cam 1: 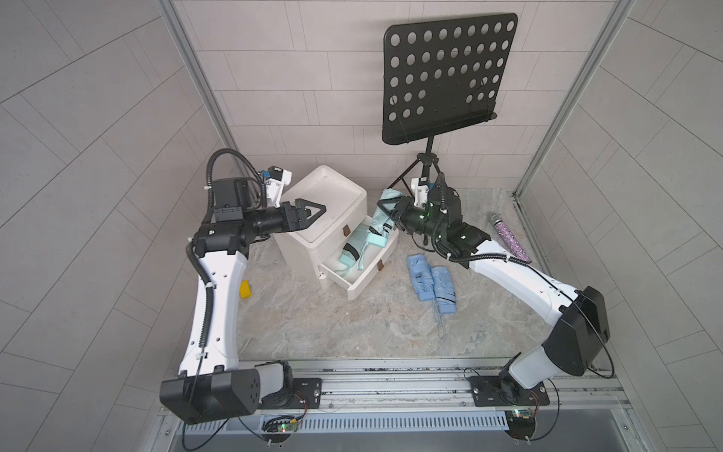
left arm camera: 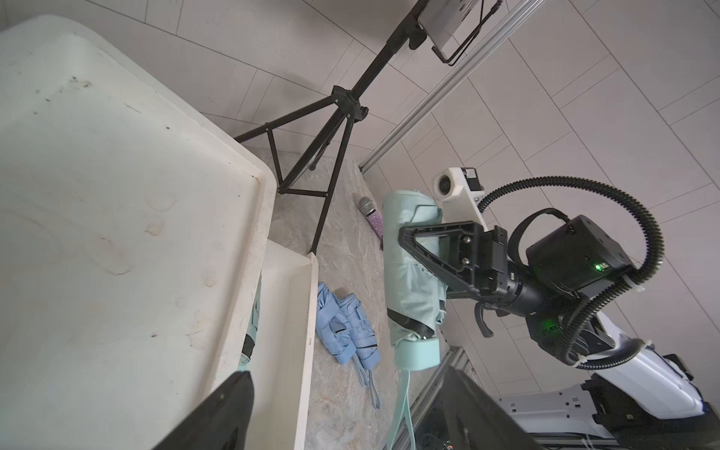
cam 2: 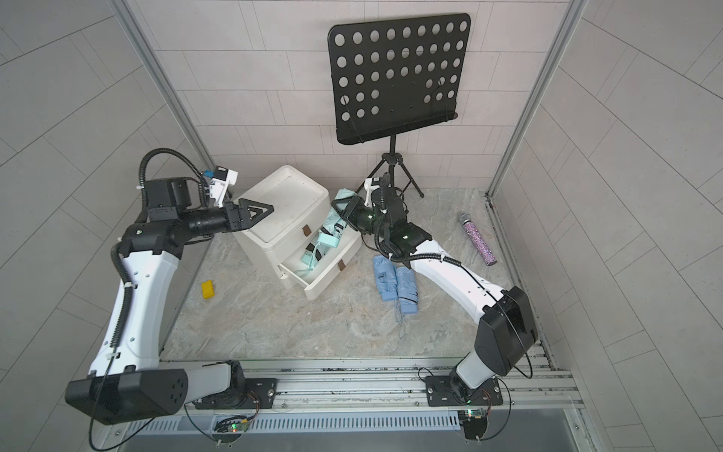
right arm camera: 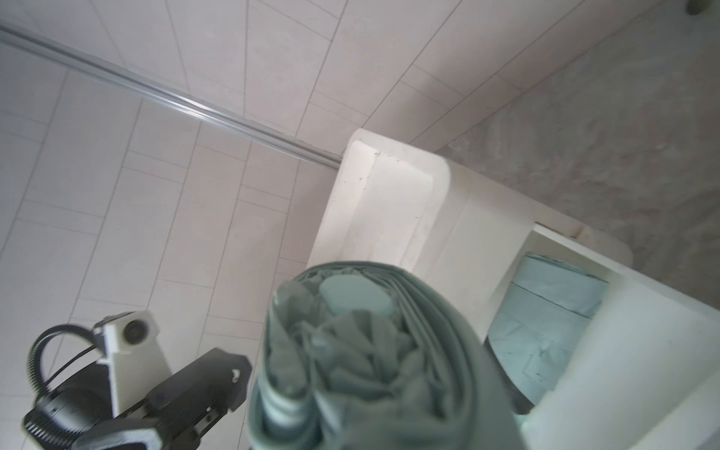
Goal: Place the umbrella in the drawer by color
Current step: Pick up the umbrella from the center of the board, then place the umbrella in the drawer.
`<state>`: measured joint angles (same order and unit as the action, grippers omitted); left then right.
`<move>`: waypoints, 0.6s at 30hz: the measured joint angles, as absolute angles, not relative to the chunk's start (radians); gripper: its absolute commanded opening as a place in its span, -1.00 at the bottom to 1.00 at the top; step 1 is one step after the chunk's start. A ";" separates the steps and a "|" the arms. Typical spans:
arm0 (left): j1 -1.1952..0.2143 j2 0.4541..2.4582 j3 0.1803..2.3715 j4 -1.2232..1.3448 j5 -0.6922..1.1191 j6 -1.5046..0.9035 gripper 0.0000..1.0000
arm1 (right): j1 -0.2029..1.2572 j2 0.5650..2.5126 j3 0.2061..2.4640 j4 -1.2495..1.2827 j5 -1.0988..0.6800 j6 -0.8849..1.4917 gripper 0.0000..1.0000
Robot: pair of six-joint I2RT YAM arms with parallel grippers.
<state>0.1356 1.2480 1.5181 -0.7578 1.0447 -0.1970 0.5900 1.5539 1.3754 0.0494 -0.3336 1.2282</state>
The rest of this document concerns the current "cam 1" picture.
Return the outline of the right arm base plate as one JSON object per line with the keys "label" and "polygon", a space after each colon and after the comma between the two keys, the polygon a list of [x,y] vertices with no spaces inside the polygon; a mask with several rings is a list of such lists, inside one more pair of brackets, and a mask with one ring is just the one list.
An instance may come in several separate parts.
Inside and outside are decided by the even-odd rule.
{"label": "right arm base plate", "polygon": [[526,389],[511,377],[466,376],[476,407],[540,407],[549,406],[550,398],[541,382]]}

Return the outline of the white three-drawer cabinet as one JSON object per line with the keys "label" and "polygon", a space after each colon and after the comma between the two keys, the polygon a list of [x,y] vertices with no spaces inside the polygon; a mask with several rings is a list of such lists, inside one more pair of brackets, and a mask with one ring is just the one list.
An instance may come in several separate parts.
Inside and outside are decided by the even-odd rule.
{"label": "white three-drawer cabinet", "polygon": [[366,196],[364,188],[325,165],[286,191],[284,202],[303,199],[326,207],[309,228],[275,235],[288,267],[316,286],[329,288],[333,281],[322,265],[341,254],[348,238],[366,218]]}

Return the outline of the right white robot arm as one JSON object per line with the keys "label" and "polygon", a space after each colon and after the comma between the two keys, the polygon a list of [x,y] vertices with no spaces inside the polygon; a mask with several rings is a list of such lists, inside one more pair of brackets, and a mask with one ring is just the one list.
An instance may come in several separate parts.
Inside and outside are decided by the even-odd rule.
{"label": "right white robot arm", "polygon": [[416,206],[410,196],[383,196],[378,207],[398,229],[429,240],[433,252],[502,286],[548,325],[536,348],[511,358],[494,377],[472,376],[478,406],[540,406],[549,399],[544,381],[559,374],[583,376],[610,338],[604,296],[577,289],[535,269],[462,218],[461,199],[440,175]]}

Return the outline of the mint green umbrella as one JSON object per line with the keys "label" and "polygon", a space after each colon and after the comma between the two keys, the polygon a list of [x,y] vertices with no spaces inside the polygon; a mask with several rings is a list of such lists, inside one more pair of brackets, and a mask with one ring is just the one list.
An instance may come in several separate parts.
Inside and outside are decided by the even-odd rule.
{"label": "mint green umbrella", "polygon": [[350,272],[352,267],[359,271],[365,269],[365,254],[370,246],[369,234],[370,226],[362,223],[351,233],[348,241],[344,244],[339,263],[346,272]]}
{"label": "mint green umbrella", "polygon": [[379,248],[385,248],[387,246],[389,235],[395,228],[395,222],[391,219],[390,215],[401,197],[402,193],[393,188],[383,190],[367,230],[367,245]]}

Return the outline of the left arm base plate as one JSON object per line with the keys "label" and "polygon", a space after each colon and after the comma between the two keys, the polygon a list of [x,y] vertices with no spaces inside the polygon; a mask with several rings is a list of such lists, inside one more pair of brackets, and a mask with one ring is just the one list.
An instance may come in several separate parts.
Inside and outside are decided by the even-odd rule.
{"label": "left arm base plate", "polygon": [[320,407],[323,380],[295,379],[293,394],[271,405],[271,410],[316,410]]}

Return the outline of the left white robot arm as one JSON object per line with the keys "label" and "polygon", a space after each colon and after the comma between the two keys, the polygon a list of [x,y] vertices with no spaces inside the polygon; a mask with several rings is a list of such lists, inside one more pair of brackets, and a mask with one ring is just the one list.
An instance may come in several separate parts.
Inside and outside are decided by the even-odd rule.
{"label": "left white robot arm", "polygon": [[256,171],[229,148],[207,162],[206,211],[185,248],[198,275],[192,330],[177,377],[159,391],[161,404],[186,425],[283,409],[297,398],[288,363],[243,365],[236,343],[250,247],[271,235],[306,230],[327,211],[321,203],[282,201],[283,175],[278,167]]}

